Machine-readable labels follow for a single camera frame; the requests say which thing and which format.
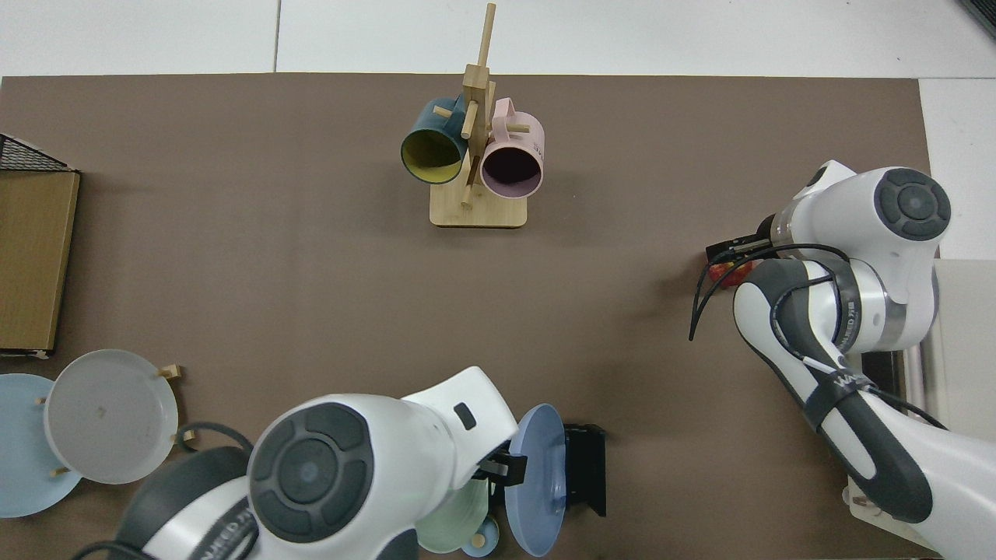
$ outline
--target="wooden base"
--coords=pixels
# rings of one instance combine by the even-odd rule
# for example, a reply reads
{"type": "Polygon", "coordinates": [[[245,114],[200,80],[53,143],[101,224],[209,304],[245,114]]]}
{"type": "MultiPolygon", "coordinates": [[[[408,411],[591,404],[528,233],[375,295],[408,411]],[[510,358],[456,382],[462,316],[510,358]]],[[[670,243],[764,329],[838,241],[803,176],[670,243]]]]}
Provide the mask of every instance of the wooden base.
{"type": "Polygon", "coordinates": [[[526,223],[525,198],[502,198],[474,181],[470,196],[464,200],[470,167],[470,161],[465,160],[456,178],[429,187],[429,221],[439,227],[522,227],[526,223]]]}

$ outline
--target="light blue plate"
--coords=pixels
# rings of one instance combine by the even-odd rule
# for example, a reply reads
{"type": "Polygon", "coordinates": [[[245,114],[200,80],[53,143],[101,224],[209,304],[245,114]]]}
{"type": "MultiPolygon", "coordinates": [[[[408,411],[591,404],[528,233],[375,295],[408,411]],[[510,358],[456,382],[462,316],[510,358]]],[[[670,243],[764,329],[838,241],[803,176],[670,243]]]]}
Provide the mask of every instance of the light blue plate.
{"type": "Polygon", "coordinates": [[[528,411],[508,450],[528,457],[522,484],[505,488],[508,524],[523,550],[546,556],[567,509],[567,439],[557,409],[542,404],[528,411]]]}
{"type": "Polygon", "coordinates": [[[45,406],[52,382],[27,374],[0,375],[0,517],[38,513],[80,482],[75,472],[52,477],[62,464],[45,438],[45,406]]]}

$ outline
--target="brown table mat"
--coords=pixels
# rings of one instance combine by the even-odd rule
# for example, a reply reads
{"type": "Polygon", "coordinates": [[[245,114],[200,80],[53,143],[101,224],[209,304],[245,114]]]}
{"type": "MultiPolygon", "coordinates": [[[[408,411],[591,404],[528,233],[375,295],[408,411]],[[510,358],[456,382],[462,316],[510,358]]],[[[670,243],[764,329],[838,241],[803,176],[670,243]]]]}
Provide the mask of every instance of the brown table mat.
{"type": "MultiPolygon", "coordinates": [[[[609,517],[570,511],[550,558],[924,554],[850,516],[729,294],[686,340],[702,248],[825,160],[928,170],[916,81],[496,81],[547,132],[518,230],[433,227],[400,163],[458,76],[5,78],[0,130],[85,174],[56,357],[0,371],[54,378],[99,348],[177,362],[189,419],[255,438],[311,397],[479,365],[517,416],[549,402],[609,433],[609,517]]],[[[0,557],[110,538],[135,488],[84,481],[3,520],[0,557]]],[[[505,529],[494,557],[528,558],[505,529]]]]}

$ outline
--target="wooden mug tree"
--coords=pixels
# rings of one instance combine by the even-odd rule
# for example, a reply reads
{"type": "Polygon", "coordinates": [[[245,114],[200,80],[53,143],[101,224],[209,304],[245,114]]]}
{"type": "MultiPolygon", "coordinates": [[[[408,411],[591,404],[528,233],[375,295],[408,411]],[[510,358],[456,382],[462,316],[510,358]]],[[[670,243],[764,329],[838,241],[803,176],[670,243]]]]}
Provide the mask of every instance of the wooden mug tree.
{"type": "MultiPolygon", "coordinates": [[[[519,227],[526,223],[526,199],[502,198],[481,184],[481,156],[491,132],[495,83],[487,67],[494,25],[495,5],[488,4],[484,33],[477,64],[468,64],[463,73],[463,101],[466,119],[460,135],[467,140],[467,154],[456,177],[434,184],[429,192],[429,220],[441,227],[519,227]]],[[[438,115],[449,111],[435,108],[438,115]]],[[[509,132],[527,133],[528,126],[509,128],[509,132]]]]}

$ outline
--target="white plate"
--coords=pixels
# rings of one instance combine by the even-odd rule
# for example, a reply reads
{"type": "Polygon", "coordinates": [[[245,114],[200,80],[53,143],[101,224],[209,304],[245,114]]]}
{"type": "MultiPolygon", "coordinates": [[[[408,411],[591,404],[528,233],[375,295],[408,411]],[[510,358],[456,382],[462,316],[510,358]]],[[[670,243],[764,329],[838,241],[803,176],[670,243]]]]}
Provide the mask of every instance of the white plate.
{"type": "Polygon", "coordinates": [[[56,379],[45,435],[68,468],[105,484],[156,470],[172,448],[176,398],[158,368],[124,350],[97,350],[56,379]]]}

